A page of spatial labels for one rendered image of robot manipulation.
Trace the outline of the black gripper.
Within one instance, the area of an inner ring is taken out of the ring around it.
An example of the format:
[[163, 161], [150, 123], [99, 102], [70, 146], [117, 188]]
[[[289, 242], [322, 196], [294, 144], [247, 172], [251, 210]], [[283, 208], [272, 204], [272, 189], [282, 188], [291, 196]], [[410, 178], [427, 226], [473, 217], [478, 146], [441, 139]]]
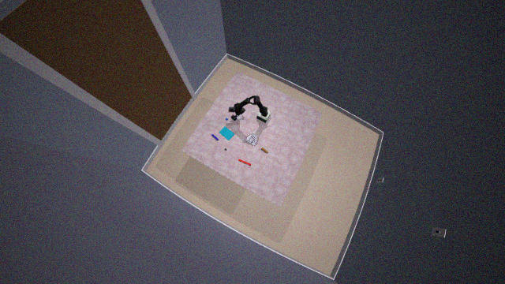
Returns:
[[232, 115], [231, 118], [235, 121], [237, 119], [237, 116], [239, 116], [240, 114], [243, 114], [245, 112], [245, 108], [242, 107], [242, 110], [239, 112], [239, 113], [235, 113], [236, 115]]

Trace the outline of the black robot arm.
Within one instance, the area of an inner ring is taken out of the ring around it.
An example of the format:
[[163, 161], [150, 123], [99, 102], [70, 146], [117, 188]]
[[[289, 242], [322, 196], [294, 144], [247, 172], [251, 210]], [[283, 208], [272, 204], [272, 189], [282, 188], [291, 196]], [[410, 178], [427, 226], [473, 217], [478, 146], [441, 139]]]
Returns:
[[[252, 98], [254, 98], [254, 103], [250, 102], [250, 99]], [[262, 105], [260, 102], [260, 97], [258, 95], [253, 95], [250, 98], [246, 98], [246, 100], [242, 101], [241, 103], [236, 103], [234, 107], [229, 107], [229, 112], [239, 113], [242, 110], [242, 107], [247, 104], [257, 105], [260, 108], [261, 115], [267, 117], [267, 107]]]

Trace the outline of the cyan flat plate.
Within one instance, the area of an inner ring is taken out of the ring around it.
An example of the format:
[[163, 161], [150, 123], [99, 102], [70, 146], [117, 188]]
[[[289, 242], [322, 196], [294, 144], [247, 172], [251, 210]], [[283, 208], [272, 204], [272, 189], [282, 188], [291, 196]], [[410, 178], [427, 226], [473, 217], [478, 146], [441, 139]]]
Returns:
[[222, 134], [225, 138], [228, 140], [234, 135], [226, 126], [224, 126], [220, 131], [220, 134]]

